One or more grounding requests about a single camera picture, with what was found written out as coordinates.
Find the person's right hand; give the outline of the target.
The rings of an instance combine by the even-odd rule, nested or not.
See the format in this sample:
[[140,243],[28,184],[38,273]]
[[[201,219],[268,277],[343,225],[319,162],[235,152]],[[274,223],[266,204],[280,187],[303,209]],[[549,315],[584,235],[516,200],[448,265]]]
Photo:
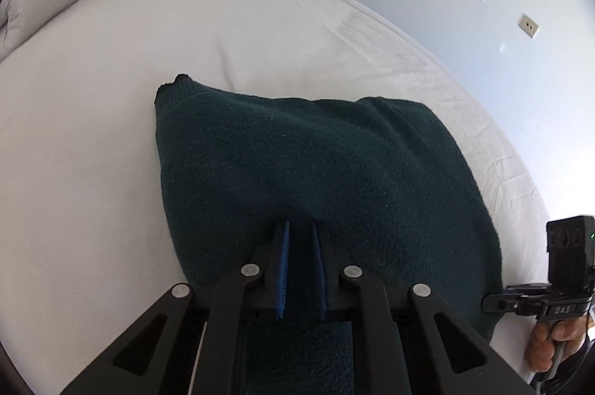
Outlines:
[[587,328],[587,317],[565,319],[553,328],[544,321],[538,321],[531,331],[524,355],[530,370],[542,373],[551,369],[555,355],[554,343],[567,343],[562,361],[578,353],[585,343]]

